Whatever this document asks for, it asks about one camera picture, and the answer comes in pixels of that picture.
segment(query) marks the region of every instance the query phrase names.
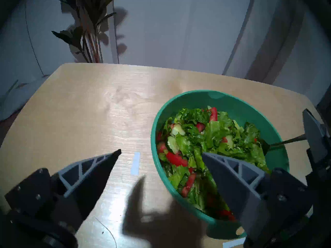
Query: blue tape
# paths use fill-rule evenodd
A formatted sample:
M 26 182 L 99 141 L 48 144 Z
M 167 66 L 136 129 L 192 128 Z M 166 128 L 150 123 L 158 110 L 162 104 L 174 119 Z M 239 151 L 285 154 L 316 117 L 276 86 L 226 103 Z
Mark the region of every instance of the blue tape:
M 139 174 L 139 161 L 140 161 L 140 152 L 135 152 L 133 157 L 133 162 L 131 166 L 131 175 Z

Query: screw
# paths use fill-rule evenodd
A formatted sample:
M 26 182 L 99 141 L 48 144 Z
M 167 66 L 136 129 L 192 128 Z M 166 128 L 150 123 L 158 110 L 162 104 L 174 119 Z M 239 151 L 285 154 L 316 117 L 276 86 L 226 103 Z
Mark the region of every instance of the screw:
M 278 198 L 278 200 L 281 201 L 281 202 L 285 202 L 285 201 L 287 200 L 286 197 L 283 196 L 283 195 L 278 195 L 277 198 Z

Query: metal spoon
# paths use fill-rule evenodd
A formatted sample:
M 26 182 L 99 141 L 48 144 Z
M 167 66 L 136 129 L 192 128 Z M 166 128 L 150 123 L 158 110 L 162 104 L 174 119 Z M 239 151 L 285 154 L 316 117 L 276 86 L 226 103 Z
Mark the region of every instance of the metal spoon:
M 301 141 L 301 140 L 306 140 L 306 139 L 307 139 L 306 138 L 306 135 L 305 134 L 302 134 L 302 135 L 297 136 L 297 137 L 295 137 L 293 139 L 285 140 L 285 141 L 282 141 L 282 142 L 279 142 L 279 143 L 274 143 L 274 144 L 271 144 L 271 145 L 269 145 L 263 139 L 259 139 L 259 141 L 261 143 L 263 154 L 266 155 L 267 152 L 270 150 L 270 148 L 274 148 L 274 147 L 277 147 L 277 146 L 280 146 L 280 145 L 284 145 L 284 144 L 288 144 L 288 143 L 292 143 L 292 142 L 296 142 L 296 141 Z

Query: plant stem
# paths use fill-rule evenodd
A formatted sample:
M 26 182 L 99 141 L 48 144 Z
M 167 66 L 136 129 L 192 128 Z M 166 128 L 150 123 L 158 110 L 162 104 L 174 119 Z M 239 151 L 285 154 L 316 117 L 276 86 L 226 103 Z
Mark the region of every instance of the plant stem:
M 91 54 L 90 54 L 90 50 L 87 46 L 87 42 L 86 42 L 86 39 L 85 39 L 85 34 L 83 34 L 83 44 L 85 45 L 86 52 L 87 52 L 87 55 L 88 55 L 88 58 L 89 58 L 90 62 L 93 63 L 93 60 L 92 60 Z
M 96 57 L 96 54 L 95 54 L 95 50 L 94 50 L 94 46 L 93 46 L 93 42 L 92 42 L 92 39 L 91 39 L 91 35 L 90 35 L 90 29 L 88 27 L 88 23 L 87 23 L 87 20 L 86 20 L 86 16 L 85 14 L 83 14 L 84 16 L 84 21 L 85 21 L 85 25 L 86 25 L 86 30 L 87 30 L 87 37 L 88 37 L 88 40 L 90 42 L 90 45 L 91 45 L 91 48 L 92 48 L 92 51 L 93 51 L 93 56 L 95 58 L 95 62 L 96 63 L 99 63 L 98 61 L 98 58 Z
M 94 40 L 95 40 L 95 51 L 97 53 L 97 57 L 99 58 L 99 48 L 98 48 L 98 40 L 97 40 L 97 27 L 94 27 Z
M 83 57 L 84 57 L 84 59 L 86 60 L 86 62 L 89 63 L 89 61 L 88 61 L 88 59 L 87 59 L 85 53 L 84 53 L 83 51 L 80 51 L 80 53 L 83 55 Z

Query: spoon handle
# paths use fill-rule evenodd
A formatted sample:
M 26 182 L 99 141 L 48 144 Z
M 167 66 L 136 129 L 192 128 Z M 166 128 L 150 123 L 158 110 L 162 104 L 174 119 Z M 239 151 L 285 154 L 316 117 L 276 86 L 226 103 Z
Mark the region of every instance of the spoon handle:
M 296 141 L 300 141 L 300 140 L 306 140 L 306 134 L 302 134 L 300 136 L 297 136 L 293 139 L 289 139 L 289 140 L 285 140 L 283 142 L 279 142 L 279 143 L 274 143 L 274 144 L 271 144 L 270 146 L 279 146 L 279 145 L 284 145 L 284 144 L 287 144 L 287 143 L 292 143 L 292 142 L 296 142 Z

